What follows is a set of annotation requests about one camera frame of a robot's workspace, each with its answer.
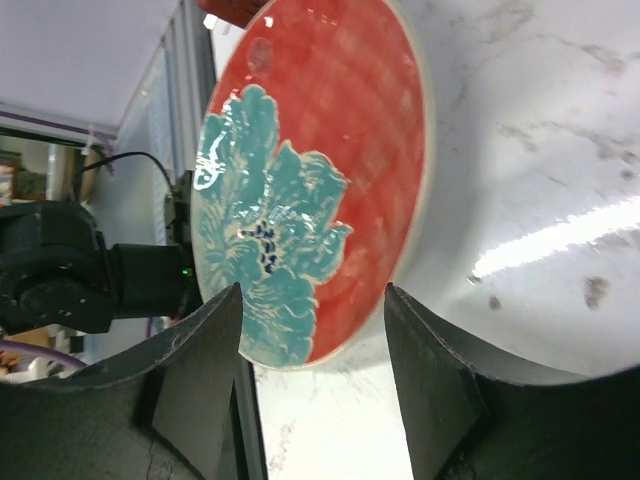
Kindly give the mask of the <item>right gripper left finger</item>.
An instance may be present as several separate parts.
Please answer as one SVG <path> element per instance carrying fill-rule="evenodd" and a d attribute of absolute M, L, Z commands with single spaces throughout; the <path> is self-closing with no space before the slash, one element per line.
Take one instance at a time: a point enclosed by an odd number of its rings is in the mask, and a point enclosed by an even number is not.
<path fill-rule="evenodd" d="M 73 375 L 1 387 L 5 479 L 263 479 L 232 285 L 177 325 Z"/>

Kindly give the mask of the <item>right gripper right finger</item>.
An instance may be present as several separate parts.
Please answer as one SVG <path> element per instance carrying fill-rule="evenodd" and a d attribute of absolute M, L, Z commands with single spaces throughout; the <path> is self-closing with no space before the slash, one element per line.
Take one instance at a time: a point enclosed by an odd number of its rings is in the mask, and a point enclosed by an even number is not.
<path fill-rule="evenodd" d="M 639 371 L 586 378 L 502 350 L 401 288 L 384 322 L 417 479 L 635 479 Z"/>

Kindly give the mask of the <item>red plate with teal flower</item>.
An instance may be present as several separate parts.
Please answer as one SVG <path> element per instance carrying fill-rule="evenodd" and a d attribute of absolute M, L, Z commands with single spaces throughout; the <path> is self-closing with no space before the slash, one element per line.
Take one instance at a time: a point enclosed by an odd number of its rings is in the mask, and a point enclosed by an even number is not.
<path fill-rule="evenodd" d="M 271 1 L 200 131 L 191 204 L 210 298 L 238 284 L 240 354 L 323 362 L 377 311 L 419 237 L 435 165 L 421 42 L 395 1 Z"/>

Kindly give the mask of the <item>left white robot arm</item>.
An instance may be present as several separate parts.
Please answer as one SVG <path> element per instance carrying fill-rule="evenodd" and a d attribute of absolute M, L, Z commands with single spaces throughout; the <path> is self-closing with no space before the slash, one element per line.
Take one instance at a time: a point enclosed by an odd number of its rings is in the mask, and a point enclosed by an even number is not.
<path fill-rule="evenodd" d="M 182 319 L 202 303 L 185 172 L 165 198 L 164 245 L 108 247 L 82 206 L 37 201 L 1 211 L 1 327 L 16 335 L 58 324 L 88 334 L 115 319 Z"/>

